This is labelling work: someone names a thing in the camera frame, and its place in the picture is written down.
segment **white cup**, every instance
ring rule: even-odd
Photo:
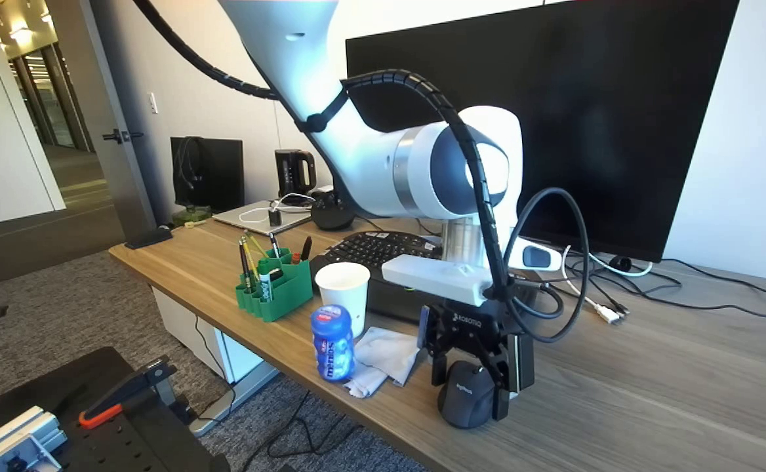
[[[330,262],[315,272],[323,304],[349,309],[353,339],[364,331],[368,278],[368,268],[357,262]]]

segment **wooden desk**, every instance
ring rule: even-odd
[[[306,230],[281,241],[301,247]],[[534,386],[512,402],[504,422],[462,432],[436,413],[429,361],[406,388],[387,384],[357,402],[318,379],[306,327],[318,301],[273,325],[238,313],[235,238],[235,228],[204,224],[175,230],[171,241],[114,247],[109,255],[429,466],[766,469],[766,320],[622,296],[633,309],[627,322],[609,327],[581,316],[570,339],[534,347]],[[318,237],[315,253],[337,238]],[[678,275],[686,280],[682,296],[693,301],[741,296]],[[766,299],[739,301],[766,309]]]

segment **black monitor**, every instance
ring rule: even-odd
[[[573,0],[345,43],[349,76],[410,68],[457,107],[497,106],[522,120],[522,202],[564,187],[591,249],[660,261],[736,0]],[[395,87],[353,95],[369,125],[437,120]],[[546,205],[524,228],[573,238]]]
[[[171,136],[171,150],[175,205],[211,213],[244,205],[244,145],[238,140]]]

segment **computer monitor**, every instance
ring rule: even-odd
[[[244,205],[244,145],[238,140],[171,136],[171,153],[175,205],[211,213]]]
[[[593,253],[660,261],[736,0],[573,0],[345,40],[349,76],[410,68],[457,107],[497,106],[522,120],[522,202],[564,187]],[[391,131],[437,120],[411,91],[357,89]],[[577,241],[560,202],[524,228]]]

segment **plastic bottle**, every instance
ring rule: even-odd
[[[344,384],[353,373],[352,316],[326,304],[310,316],[315,364],[327,384]]]

